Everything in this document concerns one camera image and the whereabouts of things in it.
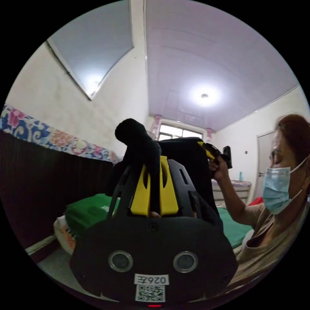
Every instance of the door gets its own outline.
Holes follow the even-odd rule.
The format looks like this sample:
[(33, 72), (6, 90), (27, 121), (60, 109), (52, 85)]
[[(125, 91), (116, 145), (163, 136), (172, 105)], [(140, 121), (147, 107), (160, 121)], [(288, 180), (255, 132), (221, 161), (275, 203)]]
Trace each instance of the door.
[(258, 175), (254, 199), (262, 196), (264, 175), (266, 169), (270, 167), (269, 155), (273, 137), (274, 131), (258, 137)]

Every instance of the ceiling light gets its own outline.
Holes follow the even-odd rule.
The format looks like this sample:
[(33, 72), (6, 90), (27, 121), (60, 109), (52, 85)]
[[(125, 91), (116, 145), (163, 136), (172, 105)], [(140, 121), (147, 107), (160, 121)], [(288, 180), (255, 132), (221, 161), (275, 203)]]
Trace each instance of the ceiling light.
[(219, 102), (219, 91), (211, 86), (198, 86), (191, 92), (192, 100), (202, 106), (210, 106)]

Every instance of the screw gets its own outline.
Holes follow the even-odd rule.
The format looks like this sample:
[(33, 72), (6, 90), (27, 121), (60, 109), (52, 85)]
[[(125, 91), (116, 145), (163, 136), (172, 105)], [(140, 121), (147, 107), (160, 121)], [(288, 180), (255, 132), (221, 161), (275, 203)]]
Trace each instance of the screw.
[(158, 225), (156, 223), (152, 223), (149, 226), (149, 231), (156, 232), (158, 230)]

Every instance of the red cloth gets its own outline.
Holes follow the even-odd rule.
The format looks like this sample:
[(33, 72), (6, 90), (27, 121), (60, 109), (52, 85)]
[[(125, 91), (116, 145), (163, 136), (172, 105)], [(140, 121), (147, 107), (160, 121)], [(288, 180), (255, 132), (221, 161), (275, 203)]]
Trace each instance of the red cloth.
[(263, 202), (264, 202), (263, 198), (262, 197), (258, 197), (253, 202), (251, 202), (249, 204), (249, 206), (255, 206), (255, 205), (263, 203)]

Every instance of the hand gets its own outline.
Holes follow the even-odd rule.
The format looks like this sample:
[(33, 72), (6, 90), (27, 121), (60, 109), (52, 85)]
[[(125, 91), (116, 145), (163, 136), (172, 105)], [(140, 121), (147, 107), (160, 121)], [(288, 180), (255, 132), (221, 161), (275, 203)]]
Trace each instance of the hand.
[[(156, 212), (151, 211), (150, 212), (150, 217), (152, 217), (152, 218), (159, 218), (160, 215), (158, 213), (156, 213)], [(193, 212), (193, 217), (197, 218), (197, 213), (196, 212)]]
[(217, 182), (229, 178), (228, 168), (226, 162), (221, 156), (217, 158), (218, 163), (215, 163), (214, 160), (209, 159), (209, 167), (211, 171), (214, 171), (214, 179)]

